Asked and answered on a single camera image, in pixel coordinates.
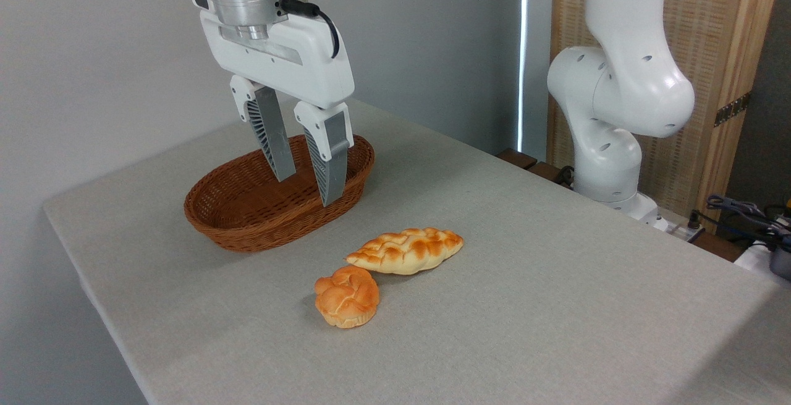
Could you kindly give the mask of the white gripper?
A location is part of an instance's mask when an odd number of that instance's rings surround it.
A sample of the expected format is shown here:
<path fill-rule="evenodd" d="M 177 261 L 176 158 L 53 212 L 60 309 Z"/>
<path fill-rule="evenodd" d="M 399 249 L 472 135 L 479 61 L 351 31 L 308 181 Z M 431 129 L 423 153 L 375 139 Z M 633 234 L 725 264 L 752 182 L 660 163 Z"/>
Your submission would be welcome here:
<path fill-rule="evenodd" d="M 321 15 L 287 14 L 266 27 L 265 38 L 251 40 L 219 21 L 213 0 L 192 2 L 200 8 L 215 61 L 235 74 L 230 88 L 240 119 L 252 127 L 277 180 L 288 179 L 296 168 L 275 90 L 302 100 L 295 117 L 304 128 L 319 195 L 325 207 L 336 202 L 344 193 L 348 152 L 354 146 L 343 103 L 354 93 L 354 80 L 338 28 Z"/>

